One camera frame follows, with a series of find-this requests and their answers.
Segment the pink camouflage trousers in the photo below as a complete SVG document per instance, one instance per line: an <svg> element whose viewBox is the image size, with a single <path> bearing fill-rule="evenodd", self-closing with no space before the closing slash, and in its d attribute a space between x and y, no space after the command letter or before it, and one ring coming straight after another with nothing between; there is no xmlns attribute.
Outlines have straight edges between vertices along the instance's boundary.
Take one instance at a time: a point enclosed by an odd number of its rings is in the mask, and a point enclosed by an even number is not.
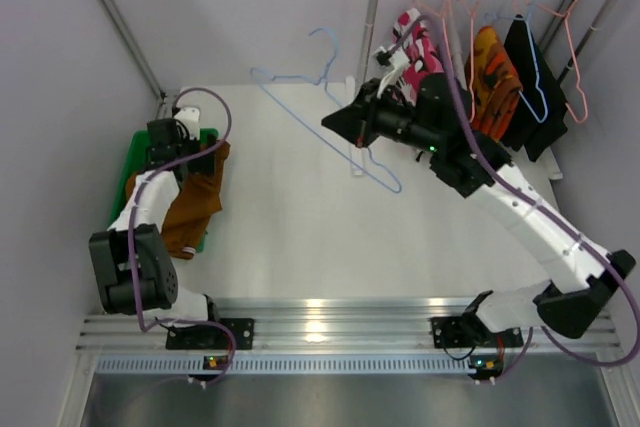
<svg viewBox="0 0 640 427"><path fill-rule="evenodd" d="M402 43L402 50L409 59L409 66L396 85L412 105L416 104L422 80L432 74L444 72L437 45L430 36L429 22L422 20L412 27L419 15L420 12L416 8L408 9L398 17L392 29L394 43L397 43L405 32L410 32Z"/></svg>

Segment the grey trousers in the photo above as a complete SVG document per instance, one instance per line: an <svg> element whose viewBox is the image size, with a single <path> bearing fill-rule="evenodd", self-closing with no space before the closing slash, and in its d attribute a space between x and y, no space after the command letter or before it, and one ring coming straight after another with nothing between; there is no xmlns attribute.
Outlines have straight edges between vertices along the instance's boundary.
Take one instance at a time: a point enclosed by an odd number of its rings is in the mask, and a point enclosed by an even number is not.
<svg viewBox="0 0 640 427"><path fill-rule="evenodd" d="M452 68L457 81L463 90L468 91L469 85L466 77L465 62L459 32L457 29L453 4L451 0L445 0L443 5L443 21L447 51L452 63Z"/></svg>

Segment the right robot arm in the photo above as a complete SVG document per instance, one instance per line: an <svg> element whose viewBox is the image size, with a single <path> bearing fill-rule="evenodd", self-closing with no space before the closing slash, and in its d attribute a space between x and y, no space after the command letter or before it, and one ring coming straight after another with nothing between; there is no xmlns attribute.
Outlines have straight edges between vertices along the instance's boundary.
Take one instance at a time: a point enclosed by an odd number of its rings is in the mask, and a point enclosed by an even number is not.
<svg viewBox="0 0 640 427"><path fill-rule="evenodd" d="M422 80L413 104L397 87L373 78L321 124L358 148L386 138L429 154L436 177L500 222L545 270L546 280L531 286L480 293L463 314L469 324L490 332L541 326L579 339L636 261L626 250L609 251L578 233L503 147L464 129L459 115L469 98L443 73Z"/></svg>

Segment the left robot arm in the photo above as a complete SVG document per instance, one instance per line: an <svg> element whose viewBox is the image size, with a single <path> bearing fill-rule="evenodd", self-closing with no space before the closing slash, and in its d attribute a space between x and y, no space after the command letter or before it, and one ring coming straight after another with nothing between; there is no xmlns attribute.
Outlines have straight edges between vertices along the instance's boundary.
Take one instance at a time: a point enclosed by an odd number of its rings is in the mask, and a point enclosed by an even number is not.
<svg viewBox="0 0 640 427"><path fill-rule="evenodd" d="M149 122L143 135L141 165L125 182L122 210L89 240L102 307L144 319L217 322L214 301L180 287L173 262L195 256L222 209L230 146L217 133L202 132L193 107Z"/></svg>

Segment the brown trousers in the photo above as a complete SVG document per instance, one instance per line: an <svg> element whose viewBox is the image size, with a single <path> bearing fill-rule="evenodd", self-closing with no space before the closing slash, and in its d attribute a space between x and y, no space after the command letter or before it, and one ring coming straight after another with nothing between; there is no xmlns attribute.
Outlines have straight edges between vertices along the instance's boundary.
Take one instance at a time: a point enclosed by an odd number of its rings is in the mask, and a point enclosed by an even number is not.
<svg viewBox="0 0 640 427"><path fill-rule="evenodd" d="M221 186L230 144L222 144L202 160L214 173L189 173L179 183L172 171L134 174L126 184L127 202L110 227L155 226L169 255L190 260L201 245L211 217L222 210Z"/></svg>

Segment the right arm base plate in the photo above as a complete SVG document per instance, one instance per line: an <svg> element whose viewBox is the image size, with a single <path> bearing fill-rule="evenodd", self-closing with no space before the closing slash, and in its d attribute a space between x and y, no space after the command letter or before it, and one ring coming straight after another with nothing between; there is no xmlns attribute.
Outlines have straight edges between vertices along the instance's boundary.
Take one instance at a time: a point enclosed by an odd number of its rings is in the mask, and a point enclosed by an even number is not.
<svg viewBox="0 0 640 427"><path fill-rule="evenodd" d="M480 321L465 320L462 316L440 316L430 319L434 346L437 349L471 349L522 347L524 340L518 329L494 333Z"/></svg>

